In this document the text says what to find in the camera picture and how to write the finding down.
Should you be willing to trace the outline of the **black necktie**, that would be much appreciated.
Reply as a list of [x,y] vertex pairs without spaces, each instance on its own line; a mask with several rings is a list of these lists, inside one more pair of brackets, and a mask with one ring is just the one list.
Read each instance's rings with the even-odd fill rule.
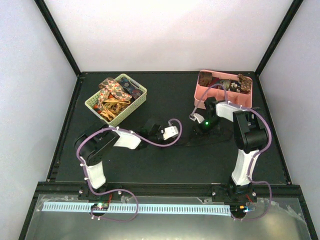
[[229,141],[233,137],[233,132],[226,130],[207,135],[197,135],[188,138],[181,138],[174,146],[177,147],[198,147],[212,145]]

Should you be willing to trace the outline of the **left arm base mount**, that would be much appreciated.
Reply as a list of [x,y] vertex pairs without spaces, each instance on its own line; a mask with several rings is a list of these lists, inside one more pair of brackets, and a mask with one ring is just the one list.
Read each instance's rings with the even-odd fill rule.
[[94,202],[94,201],[107,202],[109,200],[118,200],[125,193],[122,189],[116,189],[110,193],[105,193],[111,190],[107,184],[104,184],[98,189],[93,188],[92,190],[95,193],[91,191],[90,187],[87,184],[84,184],[83,186],[80,187],[78,191],[78,199],[88,200],[89,202]]

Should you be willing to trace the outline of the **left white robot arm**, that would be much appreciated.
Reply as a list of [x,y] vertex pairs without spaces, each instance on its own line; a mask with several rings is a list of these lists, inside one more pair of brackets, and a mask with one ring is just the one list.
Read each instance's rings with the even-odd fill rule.
[[141,150],[148,145],[170,147],[180,138],[180,129],[171,122],[162,126],[148,120],[137,131],[120,130],[117,126],[104,124],[87,129],[74,143],[76,156],[84,169],[84,179],[89,181],[89,193],[97,200],[108,192],[103,169],[103,156],[113,147]]

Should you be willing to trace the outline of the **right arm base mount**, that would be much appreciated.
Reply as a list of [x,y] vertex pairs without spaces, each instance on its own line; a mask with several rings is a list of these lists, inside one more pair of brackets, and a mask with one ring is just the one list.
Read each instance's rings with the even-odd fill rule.
[[256,203],[257,197],[253,196],[252,184],[236,186],[228,184],[214,184],[211,186],[211,195],[216,202],[224,203]]

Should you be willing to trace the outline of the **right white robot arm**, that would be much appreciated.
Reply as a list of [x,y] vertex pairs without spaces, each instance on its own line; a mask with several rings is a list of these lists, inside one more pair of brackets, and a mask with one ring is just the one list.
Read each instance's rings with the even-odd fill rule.
[[234,202],[240,201],[246,191],[243,186],[253,183],[252,175],[261,153],[271,145],[272,134],[265,119],[258,113],[258,109],[247,108],[231,101],[217,101],[210,97],[205,101],[207,117],[191,112],[189,118],[199,124],[205,132],[209,126],[223,118],[233,123],[234,141],[238,148],[235,168],[231,174],[234,184],[227,189],[228,198]]

